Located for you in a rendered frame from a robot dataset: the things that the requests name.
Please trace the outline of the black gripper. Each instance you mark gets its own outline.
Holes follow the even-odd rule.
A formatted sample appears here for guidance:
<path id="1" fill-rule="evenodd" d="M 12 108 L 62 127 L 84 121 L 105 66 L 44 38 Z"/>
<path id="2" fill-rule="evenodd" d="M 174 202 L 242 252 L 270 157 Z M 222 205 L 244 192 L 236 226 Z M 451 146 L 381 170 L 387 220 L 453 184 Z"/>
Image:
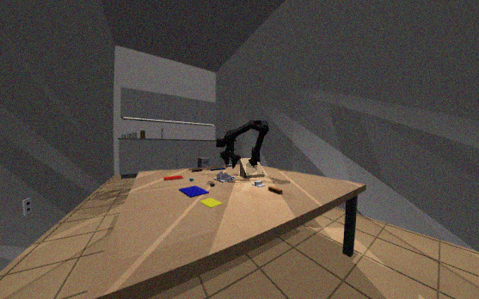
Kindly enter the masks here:
<path id="1" fill-rule="evenodd" d="M 232 168 L 234 168 L 234 167 L 236 166 L 237 161 L 238 161 L 239 159 L 241 159 L 241 156 L 234 154 L 234 150 L 235 150 L 234 147 L 226 147 L 226 151 L 227 151 L 227 150 L 230 150 L 231 156 L 228 155 L 228 156 L 226 156 L 226 157 L 221 157 L 221 156 L 220 156 L 220 157 L 224 160 L 225 165 L 228 165 L 228 164 L 229 164 L 229 161 L 230 161 L 230 158 L 231 158 Z M 228 158 L 228 157 L 229 157 L 229 158 Z"/>

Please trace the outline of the blue flat rectangular plate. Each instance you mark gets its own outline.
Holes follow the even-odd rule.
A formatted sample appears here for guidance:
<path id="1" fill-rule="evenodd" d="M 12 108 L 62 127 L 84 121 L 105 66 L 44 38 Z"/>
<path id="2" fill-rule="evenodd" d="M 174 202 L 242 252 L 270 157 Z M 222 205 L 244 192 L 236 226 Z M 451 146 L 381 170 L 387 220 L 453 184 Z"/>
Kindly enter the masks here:
<path id="1" fill-rule="evenodd" d="M 195 197 L 195 196 L 199 196 L 200 194 L 204 195 L 204 194 L 209 193 L 209 192 L 207 192 L 207 191 L 205 191 L 201 188 L 198 188 L 197 186 L 184 187 L 184 188 L 180 188 L 179 190 L 181 192 L 184 192 L 185 194 L 187 194 L 190 198 Z"/>

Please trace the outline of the yellow flat square pad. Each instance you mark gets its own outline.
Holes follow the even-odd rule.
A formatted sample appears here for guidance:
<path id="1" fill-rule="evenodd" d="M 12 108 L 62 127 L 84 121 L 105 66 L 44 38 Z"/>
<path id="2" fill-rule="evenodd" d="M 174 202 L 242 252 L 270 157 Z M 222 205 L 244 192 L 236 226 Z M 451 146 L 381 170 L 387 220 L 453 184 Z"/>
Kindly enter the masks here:
<path id="1" fill-rule="evenodd" d="M 213 198 L 206 198 L 206 199 L 200 200 L 200 202 L 210 208 L 212 208 L 213 206 L 222 204 L 222 202 L 217 201 L 216 199 L 213 199 Z"/>

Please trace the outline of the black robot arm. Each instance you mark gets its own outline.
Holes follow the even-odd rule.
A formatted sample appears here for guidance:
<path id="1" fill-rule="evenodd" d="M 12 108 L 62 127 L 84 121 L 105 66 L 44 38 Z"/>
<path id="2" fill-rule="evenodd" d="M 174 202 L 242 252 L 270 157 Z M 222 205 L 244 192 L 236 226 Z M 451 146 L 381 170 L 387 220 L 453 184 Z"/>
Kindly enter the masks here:
<path id="1" fill-rule="evenodd" d="M 260 125 L 260 126 L 258 126 Z M 255 147 L 252 147 L 251 154 L 252 157 L 249 159 L 251 166 L 258 165 L 257 162 L 261 161 L 260 158 L 260 149 L 263 142 L 264 136 L 269 131 L 268 122 L 266 120 L 250 120 L 245 125 L 238 127 L 235 130 L 230 130 L 226 132 L 224 139 L 217 138 L 217 147 L 234 147 L 234 141 L 236 141 L 236 137 L 243 134 L 244 132 L 255 129 L 259 132 Z M 230 150 L 225 150 L 220 153 L 221 157 L 226 157 L 228 155 L 231 156 Z"/>

